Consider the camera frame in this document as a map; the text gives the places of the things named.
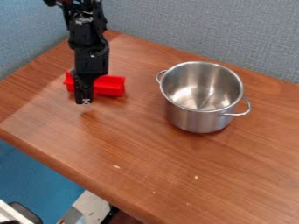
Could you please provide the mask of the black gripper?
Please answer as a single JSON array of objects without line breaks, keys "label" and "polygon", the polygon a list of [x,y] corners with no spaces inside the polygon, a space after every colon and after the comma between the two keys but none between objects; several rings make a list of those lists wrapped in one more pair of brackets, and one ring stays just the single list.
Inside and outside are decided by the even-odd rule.
[{"label": "black gripper", "polygon": [[69,32],[68,44],[74,52],[74,102],[93,101],[93,80],[108,74],[109,46],[104,37],[108,20],[101,0],[42,0],[48,7],[60,7]]}]

